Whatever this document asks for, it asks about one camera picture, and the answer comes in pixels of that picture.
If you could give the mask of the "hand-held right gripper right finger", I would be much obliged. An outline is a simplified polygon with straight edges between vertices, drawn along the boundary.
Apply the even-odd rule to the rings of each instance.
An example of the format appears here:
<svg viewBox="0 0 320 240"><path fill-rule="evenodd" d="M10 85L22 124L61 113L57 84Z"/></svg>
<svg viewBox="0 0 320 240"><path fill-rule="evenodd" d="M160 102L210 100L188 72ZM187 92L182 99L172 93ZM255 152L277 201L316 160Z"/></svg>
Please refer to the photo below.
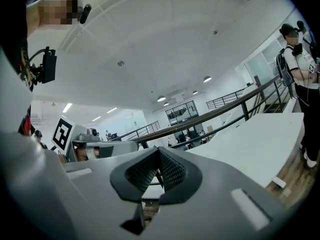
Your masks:
<svg viewBox="0 0 320 240"><path fill-rule="evenodd" d="M202 173L197 192L185 203L161 205L149 226L153 240L259 240L286 212L259 183L235 167L190 152L169 151Z"/></svg>

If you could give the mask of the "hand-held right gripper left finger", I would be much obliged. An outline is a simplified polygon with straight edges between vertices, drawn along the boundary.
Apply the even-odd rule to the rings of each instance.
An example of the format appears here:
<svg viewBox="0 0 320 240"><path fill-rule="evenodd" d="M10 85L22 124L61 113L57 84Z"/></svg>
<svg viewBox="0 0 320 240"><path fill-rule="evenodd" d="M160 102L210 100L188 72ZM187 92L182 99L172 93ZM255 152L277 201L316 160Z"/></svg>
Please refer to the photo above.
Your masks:
<svg viewBox="0 0 320 240"><path fill-rule="evenodd" d="M123 200L119 197L110 182L110 175L117 166L141 158L147 150L128 154L66 163L66 170L71 181L94 208L99 219L98 236L104 240L133 240L137 232L148 226L159 212L158 180L153 178L154 185L148 187L139 203Z"/></svg>

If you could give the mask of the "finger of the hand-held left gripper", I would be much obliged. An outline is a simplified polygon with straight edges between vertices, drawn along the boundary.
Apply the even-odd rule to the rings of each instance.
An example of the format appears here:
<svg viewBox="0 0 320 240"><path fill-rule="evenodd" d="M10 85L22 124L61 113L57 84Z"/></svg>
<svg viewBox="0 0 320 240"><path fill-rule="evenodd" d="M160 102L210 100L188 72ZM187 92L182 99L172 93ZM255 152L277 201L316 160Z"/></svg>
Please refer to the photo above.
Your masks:
<svg viewBox="0 0 320 240"><path fill-rule="evenodd" d="M97 147L99 149L99 158L115 157L139 150L139 145L134 141L99 142Z"/></svg>

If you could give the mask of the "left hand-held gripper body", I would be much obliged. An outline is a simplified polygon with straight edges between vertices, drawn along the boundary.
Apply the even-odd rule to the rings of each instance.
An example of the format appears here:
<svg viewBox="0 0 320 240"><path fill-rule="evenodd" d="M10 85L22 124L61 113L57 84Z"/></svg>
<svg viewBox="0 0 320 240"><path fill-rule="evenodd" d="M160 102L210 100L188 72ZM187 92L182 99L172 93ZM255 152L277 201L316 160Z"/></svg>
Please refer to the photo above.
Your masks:
<svg viewBox="0 0 320 240"><path fill-rule="evenodd" d="M75 147L99 142L97 130L86 128L61 116L51 137L53 145L65 156L67 162L77 162Z"/></svg>

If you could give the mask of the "person's left hand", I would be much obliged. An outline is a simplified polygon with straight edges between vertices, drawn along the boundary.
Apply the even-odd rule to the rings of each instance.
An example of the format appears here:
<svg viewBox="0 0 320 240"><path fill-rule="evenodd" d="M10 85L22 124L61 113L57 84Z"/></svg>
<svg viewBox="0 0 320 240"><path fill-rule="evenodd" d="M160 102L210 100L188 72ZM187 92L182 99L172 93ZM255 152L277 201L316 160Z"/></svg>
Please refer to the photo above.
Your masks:
<svg viewBox="0 0 320 240"><path fill-rule="evenodd" d="M95 156L96 159L99 158L99 148L98 147L90 147L93 148L93 154ZM87 161L88 158L88 154L87 154L87 149L85 147L76 147L75 148L75 155L76 155L76 159L78 162L83 162L83 161Z"/></svg>

